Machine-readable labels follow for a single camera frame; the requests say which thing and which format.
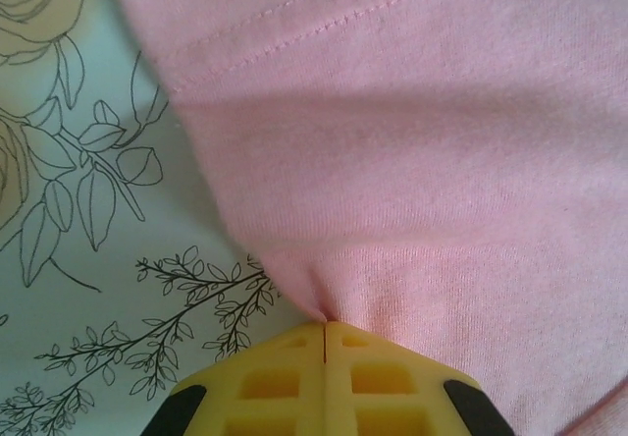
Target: fabric fold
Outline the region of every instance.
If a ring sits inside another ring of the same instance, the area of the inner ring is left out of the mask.
[[[121,0],[233,238],[521,435],[628,428],[628,0]]]

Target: branch drawing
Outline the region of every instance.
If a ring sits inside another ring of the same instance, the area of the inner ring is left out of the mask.
[[[76,49],[69,45],[66,50]],[[80,55],[75,61],[82,62]],[[131,72],[131,93],[139,87],[135,76],[138,62],[139,54]],[[73,105],[82,82],[70,76],[64,78],[66,105]],[[64,118],[58,96],[52,96],[25,117],[0,110],[0,202],[6,191],[13,192],[13,197],[20,196],[7,198],[18,208],[13,208],[10,216],[2,213],[7,218],[0,218],[0,249],[19,239],[26,287],[49,264],[73,282],[97,291],[65,271],[54,258],[59,242],[73,228],[76,217],[94,251],[107,240],[120,201],[138,221],[145,221],[133,190],[160,183],[163,170],[154,148],[131,143],[139,139],[148,125],[159,120],[167,106],[167,101],[160,99],[159,87],[151,90],[154,95],[148,118],[130,129],[121,127],[116,111],[102,99],[93,104],[92,123],[77,135]],[[132,98],[131,104],[135,111],[137,105]],[[5,226],[10,235],[3,231]]]
[[[145,331],[137,336],[121,330],[113,321],[102,332],[86,326],[84,337],[72,337],[66,351],[53,344],[38,355],[46,371],[66,372],[71,383],[56,394],[46,396],[38,386],[26,383],[15,395],[0,403],[0,436],[8,434],[63,436],[76,424],[79,411],[95,406],[86,389],[91,379],[100,378],[106,386],[117,380],[117,368],[126,366],[140,376],[130,384],[130,395],[143,394],[150,401],[158,392],[177,382],[180,369],[178,343],[196,339],[188,318],[198,310],[214,305],[214,315],[223,333],[201,345],[217,350],[215,359],[235,354],[250,346],[246,328],[251,320],[266,314],[279,293],[260,265],[250,256],[244,265],[236,263],[229,273],[198,257],[198,247],[183,254],[155,261],[140,259],[137,281],[159,284],[163,296],[181,294],[179,311],[165,318],[144,318]],[[245,298],[233,297],[236,291]]]

